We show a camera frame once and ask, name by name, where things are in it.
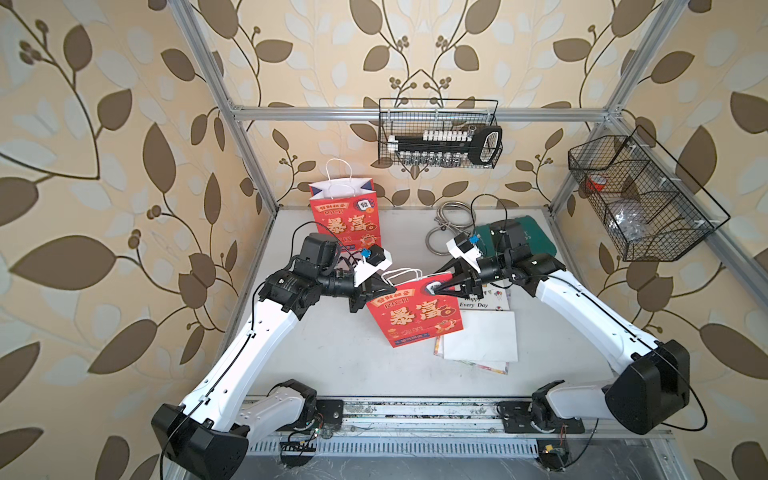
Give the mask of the red paper bag front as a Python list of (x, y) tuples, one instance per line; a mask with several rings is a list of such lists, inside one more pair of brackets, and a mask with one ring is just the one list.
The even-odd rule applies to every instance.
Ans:
[(451, 273), (440, 272), (400, 282), (393, 293), (367, 303), (393, 348), (463, 330), (458, 298), (432, 293), (451, 278)]

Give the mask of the red paper bag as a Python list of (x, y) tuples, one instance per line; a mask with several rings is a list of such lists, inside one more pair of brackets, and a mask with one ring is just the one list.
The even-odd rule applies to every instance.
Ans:
[(458, 298), (432, 293), (451, 278), (451, 273), (440, 272), (400, 282), (393, 293), (367, 303), (393, 348), (463, 330)]
[(351, 165), (339, 158), (325, 164), (326, 179), (310, 185), (309, 205), (314, 220), (339, 238), (348, 251), (381, 246), (379, 203), (369, 177), (353, 175)]

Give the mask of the white Happy Every Day bag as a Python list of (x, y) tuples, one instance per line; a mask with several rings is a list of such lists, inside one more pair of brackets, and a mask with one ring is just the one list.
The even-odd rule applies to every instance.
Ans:
[(516, 363), (519, 359), (517, 325), (508, 292), (484, 287), (484, 298), (460, 299), (463, 329), (442, 336), (446, 360)]

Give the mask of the floral painted paper bag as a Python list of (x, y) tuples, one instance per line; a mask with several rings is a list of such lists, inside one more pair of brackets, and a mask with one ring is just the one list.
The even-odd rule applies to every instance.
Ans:
[[(444, 341), (442, 337), (437, 337), (435, 341), (433, 354), (439, 358), (445, 358), (444, 356)], [(507, 375), (508, 363), (498, 361), (484, 361), (474, 362), (469, 360), (459, 360), (459, 363), (478, 368), (484, 371), (488, 371), (495, 374)]]

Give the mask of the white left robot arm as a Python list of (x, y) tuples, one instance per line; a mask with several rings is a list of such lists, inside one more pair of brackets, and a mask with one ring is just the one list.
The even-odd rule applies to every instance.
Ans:
[(355, 313), (394, 292), (381, 276), (392, 264), (389, 251), (372, 245), (347, 270), (337, 266), (341, 253), (337, 238), (312, 233), (256, 289), (249, 318), (210, 372), (180, 404), (165, 403), (154, 414), (161, 460), (199, 479), (229, 479), (251, 444), (287, 427), (309, 434), (321, 428), (317, 392), (297, 380), (277, 384), (249, 407), (243, 402), (279, 343), (322, 297), (345, 298)]

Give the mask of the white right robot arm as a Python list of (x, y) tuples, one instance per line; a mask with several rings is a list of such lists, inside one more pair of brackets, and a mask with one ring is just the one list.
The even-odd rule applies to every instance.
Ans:
[(437, 295), (480, 299), (483, 287), (506, 281), (551, 307), (580, 332), (608, 362), (614, 379), (605, 384), (552, 381), (531, 396), (528, 421), (551, 433), (571, 419), (615, 420), (644, 435), (695, 399), (690, 354), (679, 342), (662, 342), (637, 328), (589, 292), (566, 266), (548, 253), (533, 253), (516, 220), (491, 224), (491, 254), (477, 235), (458, 233), (446, 244), (450, 280)]

